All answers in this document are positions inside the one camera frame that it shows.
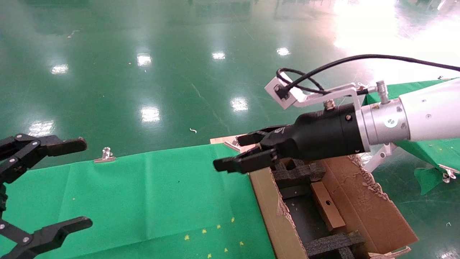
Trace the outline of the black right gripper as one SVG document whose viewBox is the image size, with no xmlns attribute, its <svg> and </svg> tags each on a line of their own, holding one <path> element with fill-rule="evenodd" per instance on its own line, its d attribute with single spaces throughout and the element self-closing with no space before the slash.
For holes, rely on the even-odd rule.
<svg viewBox="0 0 460 259">
<path fill-rule="evenodd" d="M 304 113 L 290 125 L 275 125 L 237 137 L 240 146 L 259 143 L 234 157 L 213 161 L 217 172 L 246 174 L 273 166 L 280 158 L 314 161 L 365 151 L 353 104 Z"/>
</svg>

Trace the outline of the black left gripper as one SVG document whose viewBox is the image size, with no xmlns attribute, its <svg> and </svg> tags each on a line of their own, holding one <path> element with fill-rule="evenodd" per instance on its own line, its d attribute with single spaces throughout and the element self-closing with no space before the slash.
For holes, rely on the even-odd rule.
<svg viewBox="0 0 460 259">
<path fill-rule="evenodd" d="M 13 183 L 45 157 L 74 154 L 87 149 L 87 141 L 82 137 L 62 140 L 56 135 L 34 137 L 17 134 L 0 142 L 0 213 L 6 210 L 8 199 L 4 183 Z M 0 234 L 16 243 L 9 253 L 1 256 L 2 259 L 34 259 L 60 248 L 68 235 L 93 225 L 90 218 L 74 218 L 44 226 L 30 234 L 3 219 L 0 223 Z"/>
</svg>

